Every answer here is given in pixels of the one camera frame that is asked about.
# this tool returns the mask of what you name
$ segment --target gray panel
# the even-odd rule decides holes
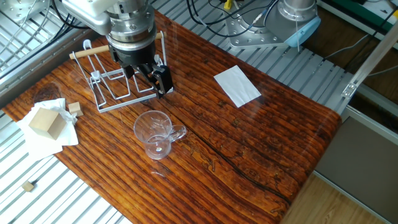
[[[320,68],[315,72],[309,79],[306,85],[300,90],[301,94],[311,98],[315,94],[318,87],[321,86],[322,81],[330,75],[333,68],[333,64],[329,61],[324,61],[320,65]]]
[[[340,71],[340,67],[334,66],[331,69],[331,72],[322,80],[322,82],[316,87],[315,91],[311,95],[311,99],[317,101],[325,92],[325,90],[330,86],[332,80],[337,76],[338,72]]]
[[[291,48],[289,51],[297,51],[295,48]],[[304,49],[300,51],[299,54],[291,61],[288,67],[285,67],[285,70],[278,77],[278,81],[282,83],[288,83],[293,76],[301,71],[301,68],[305,66],[305,64],[310,60],[312,56],[312,52]]]
[[[306,64],[303,70],[298,73],[291,81],[288,86],[296,91],[300,91],[305,84],[307,84],[308,79],[317,71],[320,67],[322,58],[318,55],[314,55],[311,60]]]
[[[397,145],[348,118],[316,170],[386,220],[398,223],[397,159]]]
[[[280,59],[283,57],[284,52],[288,49],[287,46],[279,46],[276,47],[271,54],[267,57],[267,59],[258,67],[258,69],[266,74],[268,74],[268,70]]]
[[[330,96],[336,91],[336,88],[339,85],[339,83],[342,81],[344,75],[345,75],[344,70],[340,68],[338,70],[338,73],[331,80],[331,82],[327,83],[328,87],[322,93],[321,97],[319,97],[319,100],[317,101],[318,103],[320,103],[322,105],[326,104],[326,102],[329,100]]]

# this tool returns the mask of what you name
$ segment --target small wooden cube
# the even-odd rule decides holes
[[[71,104],[69,104],[68,107],[69,107],[69,113],[70,113],[70,114],[77,113],[76,116],[81,116],[81,115],[83,115],[83,112],[81,111],[80,103],[79,103],[79,102],[71,103]]]
[[[40,136],[57,140],[66,124],[60,113],[40,108],[29,127]]]
[[[33,186],[33,184],[31,184],[29,181],[26,181],[25,183],[22,184],[22,188],[26,192],[30,192],[33,188],[35,188],[35,186]]]

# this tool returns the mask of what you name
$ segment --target wooden table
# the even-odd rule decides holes
[[[101,114],[80,69],[69,60],[3,110],[17,121],[38,101],[79,101],[85,114],[76,124],[79,145],[55,156],[133,223],[279,223],[336,133],[340,116],[160,13],[156,23],[168,35],[175,87],[163,99]],[[100,38],[93,47],[104,44]],[[161,54],[160,41],[156,44]],[[118,68],[109,53],[99,57],[108,70]],[[92,71],[87,59],[81,63]],[[213,78],[234,65],[262,94],[240,108]],[[139,86],[148,85],[140,80]],[[133,132],[136,118],[149,110],[163,111],[188,129],[159,161],[146,156]]]

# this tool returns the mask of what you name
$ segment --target white napkin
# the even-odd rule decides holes
[[[261,96],[261,93],[254,87],[237,65],[221,72],[214,76],[214,78],[231,98],[236,107],[240,107]]]
[[[66,121],[67,124],[57,140],[39,136],[28,126],[39,108],[57,111]],[[57,152],[61,152],[62,146],[77,145],[79,142],[74,127],[76,121],[76,115],[71,115],[65,110],[64,98],[35,103],[31,111],[22,120],[17,122],[18,127],[24,132],[25,147],[27,147],[27,152],[29,153],[28,158],[32,161],[37,161]]]

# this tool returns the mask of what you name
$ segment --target metal bracket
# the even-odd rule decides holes
[[[358,89],[358,86],[352,83],[349,83],[346,88],[344,89],[343,93],[341,94],[342,97],[344,98],[351,98],[356,89]]]

